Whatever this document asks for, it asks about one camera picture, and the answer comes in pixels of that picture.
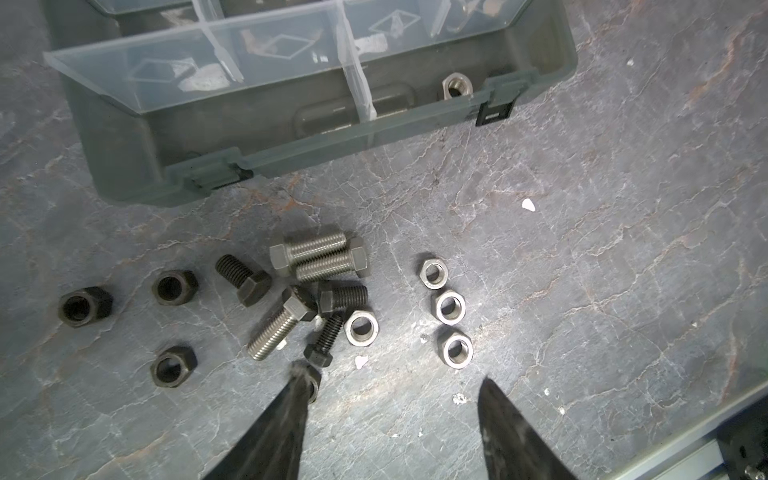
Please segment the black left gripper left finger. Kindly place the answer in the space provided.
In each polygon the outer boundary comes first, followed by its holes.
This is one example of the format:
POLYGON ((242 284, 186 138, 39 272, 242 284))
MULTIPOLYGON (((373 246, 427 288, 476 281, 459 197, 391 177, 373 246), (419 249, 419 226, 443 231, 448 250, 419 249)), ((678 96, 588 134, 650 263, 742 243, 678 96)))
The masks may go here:
POLYGON ((308 408, 317 399, 321 373, 306 361, 292 364, 286 386, 208 479, 296 479, 308 408))

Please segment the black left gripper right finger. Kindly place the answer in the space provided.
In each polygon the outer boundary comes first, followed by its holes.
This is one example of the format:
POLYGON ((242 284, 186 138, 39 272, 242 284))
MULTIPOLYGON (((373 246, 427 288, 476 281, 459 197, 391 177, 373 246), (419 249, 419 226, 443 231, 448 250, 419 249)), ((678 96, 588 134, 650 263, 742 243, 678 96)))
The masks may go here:
POLYGON ((477 408, 489 479, 576 479, 489 377, 477 408))

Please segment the silver hex nut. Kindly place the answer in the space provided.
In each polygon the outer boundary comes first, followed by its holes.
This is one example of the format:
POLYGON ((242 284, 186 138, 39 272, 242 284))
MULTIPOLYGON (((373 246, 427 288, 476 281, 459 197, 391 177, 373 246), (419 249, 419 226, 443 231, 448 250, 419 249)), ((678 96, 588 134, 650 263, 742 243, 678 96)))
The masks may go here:
POLYGON ((472 95, 474 92, 471 80, 464 74, 454 72, 441 82, 444 100, 472 95))
POLYGON ((433 297, 432 314, 444 325, 454 326, 465 318, 466 300, 455 290, 446 289, 433 297))
POLYGON ((439 339, 439 355, 448 367, 455 370, 464 369, 474 356, 472 340, 458 330, 446 332, 439 339))
POLYGON ((430 290, 441 290, 447 284, 449 270, 441 258, 425 259, 419 271, 419 278, 430 290))
POLYGON ((354 310, 344 325, 348 342, 356 347, 368 347, 374 343, 380 325, 375 314, 370 310, 354 310))

